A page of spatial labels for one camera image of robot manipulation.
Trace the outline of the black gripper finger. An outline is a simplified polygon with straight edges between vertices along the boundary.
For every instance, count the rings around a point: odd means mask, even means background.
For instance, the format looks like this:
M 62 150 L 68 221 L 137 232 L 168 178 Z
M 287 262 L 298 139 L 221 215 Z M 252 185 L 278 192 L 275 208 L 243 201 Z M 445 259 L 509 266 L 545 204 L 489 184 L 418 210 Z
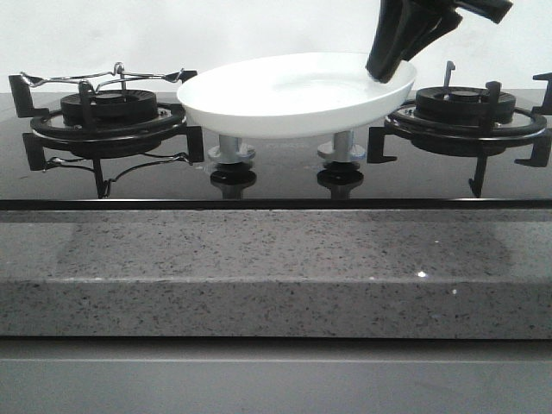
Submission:
M 366 63 L 371 77 L 387 83 L 425 31 L 425 7 L 415 1 L 380 2 L 379 21 Z
M 455 30 L 462 17 L 454 9 L 444 9 L 435 13 L 412 17 L 417 26 L 411 30 L 409 43 L 403 51 L 403 60 L 409 61 L 429 44 Z

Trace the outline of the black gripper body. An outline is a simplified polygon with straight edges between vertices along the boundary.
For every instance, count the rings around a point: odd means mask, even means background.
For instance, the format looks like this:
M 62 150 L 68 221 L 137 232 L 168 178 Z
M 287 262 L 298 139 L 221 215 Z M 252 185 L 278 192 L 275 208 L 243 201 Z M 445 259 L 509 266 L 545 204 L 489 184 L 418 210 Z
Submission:
M 439 21 L 459 23 L 462 17 L 455 10 L 461 8 L 499 24 L 512 6 L 511 1 L 502 0 L 411 1 L 405 9 L 405 17 L 408 21 L 416 23 L 436 24 Z

